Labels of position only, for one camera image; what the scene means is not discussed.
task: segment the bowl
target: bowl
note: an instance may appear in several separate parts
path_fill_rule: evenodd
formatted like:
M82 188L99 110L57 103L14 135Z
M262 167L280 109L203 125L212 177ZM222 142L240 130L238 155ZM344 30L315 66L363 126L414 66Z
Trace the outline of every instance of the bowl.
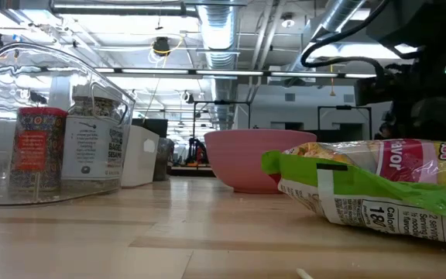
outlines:
M208 159L218 179L234 191L280 193L276 182L261 170L261 155L315 142L316 135L279 129L235 129L206 133Z

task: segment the wooden table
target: wooden table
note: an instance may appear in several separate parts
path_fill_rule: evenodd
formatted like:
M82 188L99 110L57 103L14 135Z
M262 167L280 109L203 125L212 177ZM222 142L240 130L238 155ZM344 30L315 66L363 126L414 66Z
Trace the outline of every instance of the wooden table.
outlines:
M0 278L446 278L446 245L329 224L286 195L176 178L0 208Z

